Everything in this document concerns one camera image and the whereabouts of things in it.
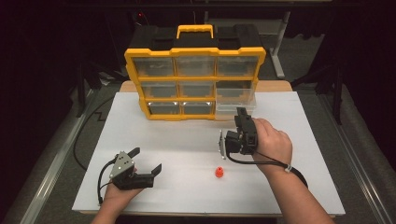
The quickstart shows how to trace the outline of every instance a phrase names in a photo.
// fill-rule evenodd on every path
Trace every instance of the white table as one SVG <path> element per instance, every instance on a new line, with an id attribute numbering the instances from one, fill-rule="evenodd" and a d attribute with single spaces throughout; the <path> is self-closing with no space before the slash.
<path id="1" fill-rule="evenodd" d="M 256 92 L 256 100 L 252 117 L 266 118 L 289 134 L 294 147 L 292 165 L 304 175 L 311 192 L 330 215 L 343 215 L 345 210 L 297 93 Z M 134 157 L 138 173 L 149 173 L 160 163 L 163 170 L 155 178 L 154 188 L 145 189 L 134 198 L 125 209 L 126 214 L 281 216 L 265 176 L 255 165 L 221 158 L 220 129 L 235 129 L 234 122 L 147 120 L 138 106 L 137 93 L 117 93 L 73 210 L 97 212 L 96 184 L 100 170 L 120 151 L 140 147 L 140 154 Z M 215 177 L 218 166 L 224 169 L 222 178 Z M 103 183 L 108 181 L 110 170 L 111 167 L 107 168 Z"/>

